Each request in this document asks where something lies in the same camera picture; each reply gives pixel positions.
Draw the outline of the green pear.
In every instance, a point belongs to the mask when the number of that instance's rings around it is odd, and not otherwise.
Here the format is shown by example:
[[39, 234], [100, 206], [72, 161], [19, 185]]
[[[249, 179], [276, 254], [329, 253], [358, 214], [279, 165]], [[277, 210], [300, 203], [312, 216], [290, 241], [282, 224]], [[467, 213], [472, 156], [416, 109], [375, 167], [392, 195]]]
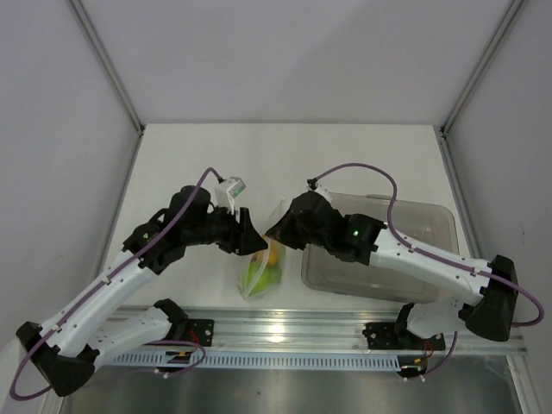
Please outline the green pear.
[[260, 276], [255, 289], [259, 294], [268, 292], [271, 288], [279, 285], [281, 279], [282, 271], [279, 267], [267, 267]]

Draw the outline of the polka dot zip top bag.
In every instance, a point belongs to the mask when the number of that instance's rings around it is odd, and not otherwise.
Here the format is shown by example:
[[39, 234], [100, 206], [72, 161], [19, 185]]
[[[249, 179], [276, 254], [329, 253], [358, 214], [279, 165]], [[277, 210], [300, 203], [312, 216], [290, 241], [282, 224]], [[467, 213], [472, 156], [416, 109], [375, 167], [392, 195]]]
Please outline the polka dot zip top bag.
[[[269, 248], [270, 241], [273, 241], [273, 240], [266, 236], [266, 231], [268, 229], [270, 229], [284, 215], [284, 213], [285, 213], [285, 198], [281, 198], [279, 203], [277, 204], [277, 206], [275, 207], [275, 209], [271, 213], [271, 215], [268, 217], [268, 219], [265, 221], [265, 223], [260, 228], [262, 230], [263, 238], [268, 243], [268, 248]], [[279, 245], [281, 246], [281, 259], [280, 259], [279, 264], [276, 265], [276, 266], [273, 266], [273, 267], [279, 267], [281, 269], [282, 275], [283, 275], [283, 270], [284, 270], [284, 267], [285, 267], [285, 258], [286, 258], [286, 247], [284, 245], [280, 244], [280, 243], [279, 243]], [[268, 294], [270, 291], [273, 291], [277, 286], [279, 286], [281, 284], [280, 283], [279, 285], [276, 285], [275, 287], [271, 288], [268, 292], [262, 293], [260, 295], [257, 295], [257, 296], [251, 297], [251, 298], [244, 298], [242, 296], [242, 291], [241, 291], [242, 275], [245, 273], [246, 268], [247, 268], [247, 266], [250, 262], [260, 263], [264, 267], [264, 270], [267, 267], [269, 267], [267, 265], [267, 259], [268, 259], [267, 250], [260, 251], [260, 252], [257, 252], [255, 254], [251, 254], [251, 255], [247, 256], [245, 261], [244, 261], [244, 264], [241, 266], [241, 272], [240, 272], [239, 277], [238, 277], [238, 288], [239, 288], [241, 297], [244, 300], [253, 300], [255, 298], [261, 298], [261, 297], [265, 296], [266, 294]]]

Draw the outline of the orange lemon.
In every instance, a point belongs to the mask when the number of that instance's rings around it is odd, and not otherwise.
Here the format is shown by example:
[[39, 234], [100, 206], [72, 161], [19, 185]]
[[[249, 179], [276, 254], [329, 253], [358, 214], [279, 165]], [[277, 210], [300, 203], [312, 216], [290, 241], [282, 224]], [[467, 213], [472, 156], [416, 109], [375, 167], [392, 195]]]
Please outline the orange lemon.
[[267, 265], [273, 267], [279, 264], [281, 259], [281, 246], [276, 241], [270, 241]]

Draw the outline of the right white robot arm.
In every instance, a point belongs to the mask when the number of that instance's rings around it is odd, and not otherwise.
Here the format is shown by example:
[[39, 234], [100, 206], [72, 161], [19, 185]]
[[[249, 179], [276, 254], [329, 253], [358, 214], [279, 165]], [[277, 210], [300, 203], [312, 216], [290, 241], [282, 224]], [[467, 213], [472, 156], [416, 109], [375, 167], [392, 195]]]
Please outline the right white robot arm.
[[344, 262], [401, 272], [452, 292], [441, 302], [403, 307], [393, 335], [404, 348], [461, 327], [494, 342], [510, 337], [518, 293], [515, 265], [507, 257], [486, 261], [452, 254], [376, 218], [343, 215], [314, 191], [294, 198], [267, 236], [293, 249], [318, 246]]

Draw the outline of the green apple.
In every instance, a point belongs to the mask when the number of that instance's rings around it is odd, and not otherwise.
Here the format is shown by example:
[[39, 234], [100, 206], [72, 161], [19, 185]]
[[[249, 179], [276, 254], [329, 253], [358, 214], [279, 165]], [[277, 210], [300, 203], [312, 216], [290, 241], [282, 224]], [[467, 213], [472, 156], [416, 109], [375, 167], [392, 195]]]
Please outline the green apple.
[[250, 262], [241, 277], [241, 294], [244, 298], [260, 295], [263, 291], [262, 274], [264, 267], [258, 262]]

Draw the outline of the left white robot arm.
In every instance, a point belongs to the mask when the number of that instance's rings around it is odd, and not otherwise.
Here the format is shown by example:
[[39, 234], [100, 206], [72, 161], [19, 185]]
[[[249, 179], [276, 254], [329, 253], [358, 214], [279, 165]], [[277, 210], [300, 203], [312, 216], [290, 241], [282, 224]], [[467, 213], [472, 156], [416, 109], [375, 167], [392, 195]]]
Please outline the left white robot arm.
[[194, 343], [186, 313], [161, 299], [114, 329], [107, 319], [133, 293], [157, 279], [189, 247], [216, 245], [247, 256], [267, 249], [245, 207], [235, 198], [241, 179], [219, 183], [213, 193], [187, 185], [165, 209], [135, 228], [116, 258], [70, 304], [43, 323], [24, 323], [16, 332], [28, 358], [50, 390], [65, 397], [84, 386], [105, 363], [153, 342]]

